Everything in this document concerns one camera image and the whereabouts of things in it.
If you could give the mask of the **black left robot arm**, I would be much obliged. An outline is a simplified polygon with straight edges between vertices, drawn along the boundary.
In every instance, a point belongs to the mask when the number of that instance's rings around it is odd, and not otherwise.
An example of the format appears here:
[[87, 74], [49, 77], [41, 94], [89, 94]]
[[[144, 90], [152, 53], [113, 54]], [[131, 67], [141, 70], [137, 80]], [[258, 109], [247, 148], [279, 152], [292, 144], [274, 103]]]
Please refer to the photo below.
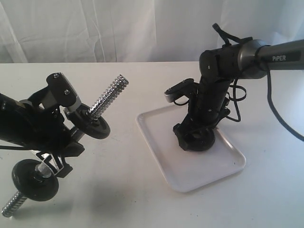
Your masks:
[[73, 169], [66, 158], [85, 150], [64, 124], [63, 105], [48, 88], [21, 101], [0, 95], [1, 140], [12, 143], [11, 150], [31, 151], [59, 178]]

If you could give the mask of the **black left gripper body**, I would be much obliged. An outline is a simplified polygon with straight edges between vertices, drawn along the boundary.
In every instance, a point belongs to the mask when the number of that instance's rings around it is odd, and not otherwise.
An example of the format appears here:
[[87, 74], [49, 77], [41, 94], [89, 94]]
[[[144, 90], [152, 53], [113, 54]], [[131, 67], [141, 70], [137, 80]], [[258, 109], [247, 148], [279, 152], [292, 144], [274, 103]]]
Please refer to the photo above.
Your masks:
[[73, 140], [64, 124], [61, 105], [49, 86], [15, 103], [14, 143], [38, 151], [66, 148]]

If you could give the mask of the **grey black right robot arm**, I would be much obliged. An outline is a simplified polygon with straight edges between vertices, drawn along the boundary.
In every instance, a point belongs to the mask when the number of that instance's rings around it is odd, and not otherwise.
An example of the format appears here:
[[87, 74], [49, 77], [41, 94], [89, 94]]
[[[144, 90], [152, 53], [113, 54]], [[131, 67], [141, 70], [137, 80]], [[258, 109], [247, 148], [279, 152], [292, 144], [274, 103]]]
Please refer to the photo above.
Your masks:
[[267, 45], [249, 39], [238, 44], [204, 51], [199, 58], [200, 80], [188, 78], [167, 89], [168, 102], [187, 97], [188, 112], [173, 132], [186, 151], [206, 151], [215, 142], [214, 129], [230, 118], [228, 104], [237, 104], [238, 80], [270, 78], [272, 70], [302, 70], [304, 42], [291, 41]]

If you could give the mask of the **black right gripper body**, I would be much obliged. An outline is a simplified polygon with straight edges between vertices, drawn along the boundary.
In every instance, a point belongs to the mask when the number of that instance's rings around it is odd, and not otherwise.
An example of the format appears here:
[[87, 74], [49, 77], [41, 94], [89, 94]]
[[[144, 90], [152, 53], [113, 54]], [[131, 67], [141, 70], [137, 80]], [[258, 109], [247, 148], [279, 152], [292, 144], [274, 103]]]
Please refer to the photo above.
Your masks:
[[184, 118], [184, 129], [213, 129], [230, 111], [226, 108], [226, 94], [231, 80], [217, 79], [207, 84], [192, 78], [184, 80], [184, 95], [189, 98], [188, 113]]

